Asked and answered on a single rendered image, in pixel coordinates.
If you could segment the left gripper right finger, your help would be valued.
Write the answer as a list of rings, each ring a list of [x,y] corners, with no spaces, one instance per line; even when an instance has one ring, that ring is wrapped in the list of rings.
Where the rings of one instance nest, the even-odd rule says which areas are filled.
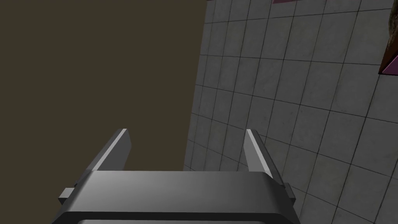
[[[285,186],[275,162],[261,141],[258,131],[254,129],[245,130],[243,149],[250,172],[266,173],[279,185]]]

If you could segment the brown and pink furniture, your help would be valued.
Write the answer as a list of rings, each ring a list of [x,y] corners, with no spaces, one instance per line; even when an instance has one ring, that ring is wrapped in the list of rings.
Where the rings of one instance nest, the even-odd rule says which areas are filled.
[[[388,20],[388,43],[378,74],[398,76],[398,2],[392,6]]]

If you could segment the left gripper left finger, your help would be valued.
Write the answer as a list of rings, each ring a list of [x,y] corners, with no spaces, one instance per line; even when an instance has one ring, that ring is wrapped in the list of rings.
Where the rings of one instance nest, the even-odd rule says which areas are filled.
[[[86,171],[120,171],[125,167],[131,150],[128,129],[118,129],[90,162]]]

